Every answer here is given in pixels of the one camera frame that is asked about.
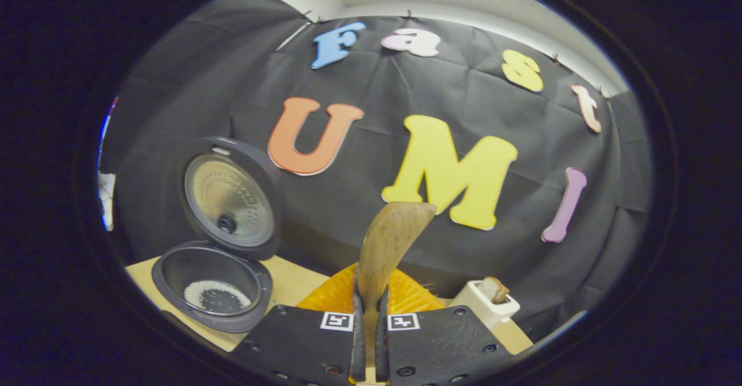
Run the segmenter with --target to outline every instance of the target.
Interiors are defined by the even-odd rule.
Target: table surface
[[[158,309],[172,313],[176,318],[185,323],[186,326],[193,329],[193,331],[196,331],[200,336],[211,341],[215,346],[220,347],[227,352],[232,351],[234,347],[236,347],[239,342],[247,336],[247,333],[231,334],[212,330],[211,328],[192,320],[183,312],[176,309],[159,293],[159,290],[154,286],[154,281],[152,281],[152,267],[157,259],[159,259],[159,257],[132,264],[127,267],[126,270],[141,291],[143,291],[149,300],[152,301],[154,306]],[[323,284],[324,281],[329,278],[326,275],[313,272],[312,270],[293,264],[278,256],[264,260],[262,261],[262,264],[268,268],[271,277],[273,278],[273,292],[271,294],[271,303],[270,306],[268,306],[268,310],[270,310],[275,304],[284,304],[295,307],[296,304],[307,297],[308,294],[312,293],[316,288],[318,288],[318,286]],[[441,300],[444,304],[447,304],[450,301],[450,299]],[[530,339],[528,339],[528,336],[526,336],[512,320],[501,323],[492,330],[492,333],[511,354],[518,354],[533,345]],[[373,373],[368,373],[368,375],[370,375],[368,378],[374,378]]]

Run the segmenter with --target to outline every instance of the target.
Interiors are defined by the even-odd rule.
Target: foam letter
[[[601,132],[601,123],[595,118],[593,109],[597,109],[598,105],[595,103],[595,99],[590,97],[588,90],[580,85],[572,85],[572,91],[577,93],[577,100],[580,101],[580,109],[583,112],[583,118],[585,123],[594,132]]]
[[[583,193],[583,188],[588,184],[588,177],[574,167],[567,167],[565,175],[567,177],[567,188],[564,190],[562,203],[559,204],[559,209],[556,211],[556,216],[551,225],[541,233],[541,240],[545,243],[561,243],[567,236],[567,225],[572,219],[572,214],[577,207],[577,201],[580,200],[580,194]]]
[[[510,163],[518,156],[511,143],[497,137],[483,137],[459,162],[448,124],[440,119],[410,115],[405,119],[410,143],[394,185],[384,188],[387,202],[422,202],[419,189],[427,183],[427,202],[445,211],[462,191],[461,203],[451,208],[453,222],[492,230],[497,199]]]
[[[503,51],[503,59],[503,73],[509,81],[533,92],[540,92],[544,88],[539,76],[541,68],[533,59],[514,50]]]
[[[312,69],[319,69],[322,66],[330,64],[337,60],[342,60],[348,55],[348,50],[342,50],[340,47],[350,47],[355,44],[355,32],[366,28],[362,22],[354,22],[344,27],[337,28],[317,35],[317,59],[312,63]]]
[[[324,172],[340,151],[350,123],[363,118],[360,108],[331,104],[327,107],[330,119],[317,148],[310,154],[302,154],[296,151],[294,142],[307,116],[319,108],[317,101],[308,98],[289,98],[283,102],[283,114],[268,140],[268,156],[276,166],[300,176]]]
[[[409,51],[415,56],[432,57],[437,56],[435,46],[441,42],[441,38],[432,32],[416,30],[415,28],[402,28],[381,40],[385,48],[397,51]]]

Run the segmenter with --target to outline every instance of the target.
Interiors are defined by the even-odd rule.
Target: black backdrop
[[[119,92],[101,156],[117,175],[114,204],[128,264],[197,238],[179,201],[183,164],[177,148],[223,135],[267,150],[283,101],[300,96],[326,107],[364,110],[332,166],[312,177],[283,173],[288,203],[280,256],[332,275],[358,259],[366,227],[383,206],[409,142],[406,116],[447,122],[459,158],[494,135],[512,143],[491,231],[435,218],[401,269],[432,293],[453,298],[468,280],[494,275],[521,304],[514,316],[533,341],[590,309],[620,275],[646,221],[652,182],[641,108],[630,93],[609,101],[562,64],[515,40],[432,19],[363,17],[304,24],[277,0],[215,0],[165,35],[135,66]],[[317,35],[363,22],[350,55],[314,71]],[[381,40],[400,28],[434,32],[438,55],[387,50]],[[512,84],[501,70],[504,50],[540,66],[544,89]],[[591,132],[572,85],[597,101],[602,132]],[[296,148],[311,152],[329,117],[310,114]],[[565,169],[588,185],[561,243],[543,243],[564,192]]]
[[[734,0],[572,1],[617,35],[655,80],[677,131],[682,196],[668,247],[629,304],[589,341],[524,383],[733,384],[740,376],[739,353],[730,351],[740,345],[739,330],[732,329],[739,316],[739,242],[729,159],[738,151],[730,143],[738,116],[717,108],[733,107],[737,99]],[[123,279],[98,271],[81,248],[87,242],[74,219],[72,130],[88,114],[83,107],[91,84],[101,80],[113,55],[139,54],[162,28],[195,8],[174,9],[174,2],[3,0],[3,66],[13,67],[3,75],[10,120],[0,124],[0,204],[11,228],[3,277],[13,286],[3,298],[7,383],[221,383],[209,366],[249,380],[181,341],[167,323],[144,323],[128,310],[108,283]],[[134,40],[138,44],[130,45]],[[101,107],[128,65],[111,68],[109,92],[92,97]],[[84,134],[91,151],[103,111]],[[689,288],[678,288],[688,281]],[[190,346],[188,353],[153,327]]]

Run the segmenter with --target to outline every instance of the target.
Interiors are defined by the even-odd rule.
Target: black fabric
[[[350,55],[310,69],[317,57],[313,39],[356,21],[366,29],[358,32]],[[468,280],[498,277],[521,304],[514,319],[533,339],[599,300],[635,248],[643,214],[633,212],[646,209],[649,197],[649,146],[641,128],[633,125],[637,119],[641,122],[641,114],[630,95],[613,98],[612,109],[588,82],[538,51],[447,21],[334,20],[308,26],[273,51],[283,42],[280,33],[288,38],[293,27],[293,21],[276,16],[272,27],[261,29],[275,38],[273,45],[258,46],[265,38],[251,33],[209,45],[210,63],[183,59],[178,72],[163,72],[157,81],[182,75],[197,79],[167,97],[158,98],[156,90],[149,90],[153,96],[143,95],[143,88],[157,89],[153,79],[135,76],[128,82],[116,114],[124,115],[126,103],[154,112],[136,138],[121,148],[127,154],[114,171],[115,202],[136,261],[158,256],[193,236],[174,201],[177,165],[169,162],[168,146],[222,133],[265,150],[283,101],[299,96],[322,104],[297,137],[301,152],[315,148],[329,119],[327,105],[352,104],[365,115],[352,124],[325,172],[311,177],[283,174],[288,205],[279,256],[327,275],[355,262],[366,227],[384,206],[381,191],[394,182],[405,155],[409,133],[403,120],[422,114],[448,123],[460,158],[480,138],[492,135],[512,143],[518,159],[504,181],[493,230],[462,227],[450,220],[447,210],[420,236],[400,269],[442,297],[455,296]],[[424,58],[382,48],[382,38],[398,28],[434,32],[442,38],[440,54]],[[167,50],[141,63],[152,68],[172,65],[171,55],[183,53],[170,45],[177,47],[177,38],[165,38],[161,46]],[[501,54],[508,49],[538,63],[543,91],[533,93],[504,77]],[[601,133],[588,129],[572,85],[583,85],[597,102]],[[623,155],[624,150],[633,154]],[[543,243],[541,232],[562,200],[567,167],[583,170],[588,185],[567,238]],[[424,186],[421,193],[425,196]]]

